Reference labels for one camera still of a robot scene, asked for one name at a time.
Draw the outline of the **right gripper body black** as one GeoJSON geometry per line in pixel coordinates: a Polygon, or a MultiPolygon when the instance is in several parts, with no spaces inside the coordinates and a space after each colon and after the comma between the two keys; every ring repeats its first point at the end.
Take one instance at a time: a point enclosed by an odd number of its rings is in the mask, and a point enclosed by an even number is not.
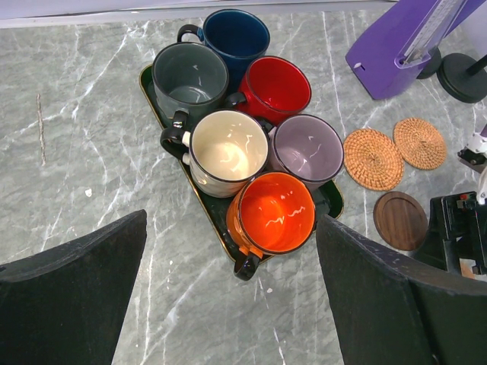
{"type": "Polygon", "coordinates": [[[473,260],[473,274],[486,274],[486,205],[475,192],[445,195],[430,200],[428,230],[412,257],[454,274],[460,261],[473,260]]]}

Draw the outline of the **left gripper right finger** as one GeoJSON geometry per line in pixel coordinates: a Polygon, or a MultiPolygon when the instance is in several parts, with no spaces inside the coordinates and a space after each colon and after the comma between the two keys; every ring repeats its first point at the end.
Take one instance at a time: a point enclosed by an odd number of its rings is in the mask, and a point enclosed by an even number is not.
{"type": "Polygon", "coordinates": [[[324,215],[317,251],[346,364],[484,364],[486,283],[434,268],[324,215]]]}

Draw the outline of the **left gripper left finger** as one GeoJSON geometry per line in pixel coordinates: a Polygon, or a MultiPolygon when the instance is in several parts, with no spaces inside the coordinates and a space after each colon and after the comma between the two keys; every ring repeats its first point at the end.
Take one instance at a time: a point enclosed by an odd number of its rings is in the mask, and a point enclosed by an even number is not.
{"type": "Polygon", "coordinates": [[[1,265],[3,364],[110,364],[147,238],[134,211],[1,265]]]}

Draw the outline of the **dark wood coaster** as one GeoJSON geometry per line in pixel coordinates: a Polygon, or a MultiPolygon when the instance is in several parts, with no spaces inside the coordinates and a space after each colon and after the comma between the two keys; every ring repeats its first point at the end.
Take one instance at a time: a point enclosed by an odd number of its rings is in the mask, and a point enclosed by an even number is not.
{"type": "Polygon", "coordinates": [[[419,248],[428,230],[423,207],[404,192],[388,192],[375,203],[374,224],[380,237],[394,249],[413,251],[419,248]]]}

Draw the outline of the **woven rattan coaster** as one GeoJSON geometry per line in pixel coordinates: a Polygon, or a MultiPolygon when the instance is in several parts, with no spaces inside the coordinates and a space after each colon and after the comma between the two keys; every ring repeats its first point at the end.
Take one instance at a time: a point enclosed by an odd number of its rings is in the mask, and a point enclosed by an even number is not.
{"type": "Polygon", "coordinates": [[[405,162],[420,170],[435,170],[445,162],[447,145],[442,134],[424,119],[408,118],[393,129],[393,140],[405,162]]]}
{"type": "Polygon", "coordinates": [[[374,191],[389,191],[399,185],[404,161],[397,146],[384,133],[358,129],[343,144],[345,168],[357,184],[374,191]]]}

